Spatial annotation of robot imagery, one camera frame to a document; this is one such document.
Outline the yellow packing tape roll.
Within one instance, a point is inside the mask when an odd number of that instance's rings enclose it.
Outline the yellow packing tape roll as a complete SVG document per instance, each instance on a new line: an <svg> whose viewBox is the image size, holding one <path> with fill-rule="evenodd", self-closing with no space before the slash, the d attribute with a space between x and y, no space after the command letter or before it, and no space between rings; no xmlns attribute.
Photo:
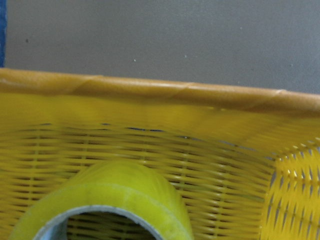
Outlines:
<svg viewBox="0 0 320 240"><path fill-rule="evenodd" d="M192 240L188 210L175 187L156 170L131 161L106 161L78 172L38 200L13 228L11 240L64 240L69 217L113 213L157 240Z"/></svg>

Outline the yellow woven plastic basket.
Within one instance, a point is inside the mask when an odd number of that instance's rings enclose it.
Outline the yellow woven plastic basket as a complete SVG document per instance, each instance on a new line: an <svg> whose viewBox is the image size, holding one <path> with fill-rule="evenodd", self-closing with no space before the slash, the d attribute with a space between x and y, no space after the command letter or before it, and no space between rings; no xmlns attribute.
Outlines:
<svg viewBox="0 0 320 240"><path fill-rule="evenodd" d="M196 240L320 237L320 97L0 71L0 237L91 165L132 161L184 200Z"/></svg>

